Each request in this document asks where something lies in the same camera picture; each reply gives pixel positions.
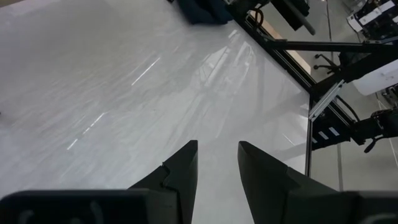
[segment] white table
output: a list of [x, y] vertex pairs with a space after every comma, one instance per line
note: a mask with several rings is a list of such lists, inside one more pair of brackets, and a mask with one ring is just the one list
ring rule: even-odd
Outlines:
[[237, 24], [166, 0], [0, 8], [0, 195], [125, 189], [199, 140], [194, 223], [252, 223], [238, 141], [304, 172], [308, 94]]
[[359, 80], [354, 80], [356, 89], [365, 96], [384, 90], [398, 83], [398, 60], [376, 69]]

